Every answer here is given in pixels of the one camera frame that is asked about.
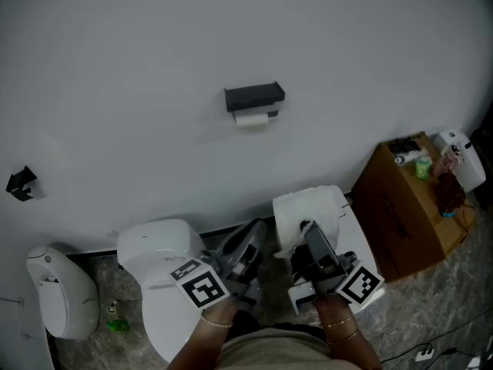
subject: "large toilet paper roll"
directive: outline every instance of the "large toilet paper roll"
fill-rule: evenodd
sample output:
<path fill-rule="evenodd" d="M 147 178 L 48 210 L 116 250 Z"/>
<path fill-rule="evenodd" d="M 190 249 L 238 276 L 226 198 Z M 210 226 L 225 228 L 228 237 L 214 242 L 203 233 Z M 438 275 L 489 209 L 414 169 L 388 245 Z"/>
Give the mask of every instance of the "large toilet paper roll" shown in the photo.
<path fill-rule="evenodd" d="M 329 187 L 317 187 L 289 193 L 272 201 L 276 218 L 280 251 L 278 258 L 290 258 L 296 247 L 304 243 L 300 224 L 314 220 L 333 250 L 337 248 L 339 236 L 339 210 L 334 193 Z"/>
<path fill-rule="evenodd" d="M 250 114 L 250 115 L 235 115 L 237 127 L 255 127 L 263 126 L 269 123 L 269 116 L 264 114 Z"/>

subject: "metal rod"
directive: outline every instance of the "metal rod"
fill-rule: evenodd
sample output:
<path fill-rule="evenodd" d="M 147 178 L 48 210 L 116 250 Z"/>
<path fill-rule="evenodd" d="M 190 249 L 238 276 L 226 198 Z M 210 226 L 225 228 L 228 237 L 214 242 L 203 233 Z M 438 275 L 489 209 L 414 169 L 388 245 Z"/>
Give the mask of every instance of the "metal rod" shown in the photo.
<path fill-rule="evenodd" d="M 21 298 L 19 298 L 19 300 L 0 298 L 0 301 L 8 301 L 10 303 L 17 303 L 20 304 L 21 306 L 24 306 L 24 301 Z"/>

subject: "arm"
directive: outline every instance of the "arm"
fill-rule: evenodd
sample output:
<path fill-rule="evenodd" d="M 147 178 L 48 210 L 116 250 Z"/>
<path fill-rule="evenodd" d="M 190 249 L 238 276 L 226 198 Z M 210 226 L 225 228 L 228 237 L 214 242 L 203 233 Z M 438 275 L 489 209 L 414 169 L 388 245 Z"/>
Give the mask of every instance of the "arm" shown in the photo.
<path fill-rule="evenodd" d="M 231 325 L 236 314 L 236 303 L 232 298 L 220 301 L 207 308 L 204 317 L 211 322 Z M 228 328 L 219 328 L 200 319 L 189 340 L 168 366 L 168 370 L 213 370 Z"/>
<path fill-rule="evenodd" d="M 344 298 L 339 294 L 324 296 L 315 301 L 314 306 L 324 327 L 332 358 L 343 359 L 364 370 L 381 368 L 377 354 L 358 329 Z"/>

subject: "gray tile floor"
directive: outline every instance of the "gray tile floor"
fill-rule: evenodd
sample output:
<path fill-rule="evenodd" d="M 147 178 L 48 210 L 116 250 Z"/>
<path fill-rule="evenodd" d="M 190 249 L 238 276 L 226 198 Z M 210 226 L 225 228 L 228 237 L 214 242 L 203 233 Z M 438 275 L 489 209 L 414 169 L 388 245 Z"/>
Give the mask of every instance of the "gray tile floor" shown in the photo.
<path fill-rule="evenodd" d="M 471 199 L 478 209 L 475 199 Z M 493 307 L 493 217 L 478 212 L 478 222 L 465 242 L 439 265 L 415 276 L 387 285 L 384 297 L 357 315 L 361 330 L 386 358 L 400 353 L 456 328 L 475 315 Z M 214 240 L 208 240 L 213 246 Z M 316 325 L 314 310 L 305 308 L 295 317 L 287 299 L 289 286 L 283 277 L 283 263 L 272 257 L 274 235 L 264 245 L 264 262 L 259 280 L 263 285 L 262 302 L 256 317 L 263 325 L 290 321 Z M 119 271 L 116 256 L 75 259 L 94 278 L 99 288 L 101 320 L 96 332 L 88 338 L 70 341 L 56 339 L 58 356 L 63 370 L 153 370 L 163 369 L 166 363 L 156 353 L 146 336 L 142 320 L 142 302 L 137 282 L 126 271 Z M 130 331 L 114 333 L 106 327 L 109 316 L 106 305 L 118 300 L 120 314 L 130 323 Z M 436 352 L 447 348 L 480 355 L 493 335 L 493 311 L 477 318 L 459 331 L 436 341 Z M 407 360 L 413 352 L 393 361 L 384 368 L 423 369 L 430 362 Z M 440 357 L 432 370 L 466 368 L 470 358 L 462 354 Z"/>

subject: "black pants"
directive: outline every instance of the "black pants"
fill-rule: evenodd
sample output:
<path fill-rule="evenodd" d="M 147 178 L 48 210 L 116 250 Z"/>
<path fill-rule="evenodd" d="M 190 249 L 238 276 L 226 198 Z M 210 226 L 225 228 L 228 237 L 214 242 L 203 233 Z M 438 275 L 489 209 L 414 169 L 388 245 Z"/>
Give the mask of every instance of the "black pants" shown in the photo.
<path fill-rule="evenodd" d="M 302 331 L 316 338 L 319 338 L 323 342 L 327 341 L 324 330 L 322 328 L 315 328 L 314 326 L 293 325 L 288 322 L 284 322 L 282 324 L 275 324 L 270 327 L 280 330 Z M 233 326 L 228 332 L 226 341 L 229 341 L 236 337 L 248 335 L 249 333 L 254 333 L 255 331 L 259 331 L 261 329 L 263 328 L 260 327 L 258 321 L 255 319 L 254 316 L 252 316 L 252 314 L 249 314 L 246 311 L 239 310 L 233 319 Z"/>

